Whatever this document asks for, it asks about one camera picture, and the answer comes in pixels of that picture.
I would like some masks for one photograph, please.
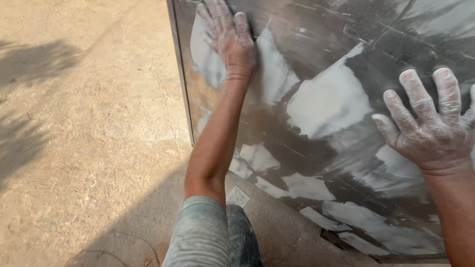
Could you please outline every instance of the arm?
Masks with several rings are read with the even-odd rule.
[[[471,108],[461,116],[460,89],[452,71],[434,72],[439,113],[417,73],[401,74],[415,119],[393,90],[384,101],[399,127],[386,116],[373,115],[386,143],[421,169],[437,207],[444,243],[454,267],[475,262],[475,171],[470,152],[475,143],[475,86]]]
[[[256,53],[246,15],[236,13],[233,20],[223,0],[205,2],[209,13],[204,4],[197,9],[212,35],[205,35],[205,41],[221,56],[228,72],[222,86],[224,96],[191,152],[185,198],[205,195],[225,207],[224,179],[236,145],[239,117]]]

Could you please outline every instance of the concrete floor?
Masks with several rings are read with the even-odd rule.
[[[159,266],[191,151],[165,0],[4,0],[0,23],[0,266]],[[379,266],[234,185],[266,266]]]

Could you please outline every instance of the dirt ground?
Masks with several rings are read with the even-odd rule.
[[[191,152],[165,0],[4,0],[0,23],[0,266],[159,266]],[[234,185],[266,266],[379,266]]]

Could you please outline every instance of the right hand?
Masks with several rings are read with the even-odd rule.
[[[415,119],[394,90],[384,93],[384,102],[399,127],[384,115],[373,120],[388,146],[415,163],[423,174],[444,176],[472,170],[470,152],[475,144],[475,86],[470,90],[472,103],[460,115],[458,81],[452,71],[441,68],[433,79],[439,94],[439,113],[415,70],[403,72],[399,81],[406,90]]]
[[[202,3],[197,8],[211,32],[211,36],[203,34],[205,42],[221,56],[228,70],[227,79],[249,80],[256,65],[256,49],[246,14],[238,12],[233,19],[224,0],[204,1],[206,5]]]

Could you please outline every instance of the person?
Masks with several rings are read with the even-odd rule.
[[[252,226],[242,208],[226,206],[224,191],[256,49],[244,13],[232,17],[224,0],[205,3],[197,10],[210,29],[211,36],[204,38],[228,72],[224,96],[191,153],[185,201],[162,266],[259,267],[262,262]],[[416,71],[407,70],[400,82],[417,119],[393,90],[384,93],[384,101],[397,127],[384,115],[372,118],[387,144],[424,174],[452,266],[471,266],[475,262],[475,171],[470,158],[475,144],[475,86],[471,108],[461,116],[460,90],[452,71],[438,69],[433,79],[439,112]]]

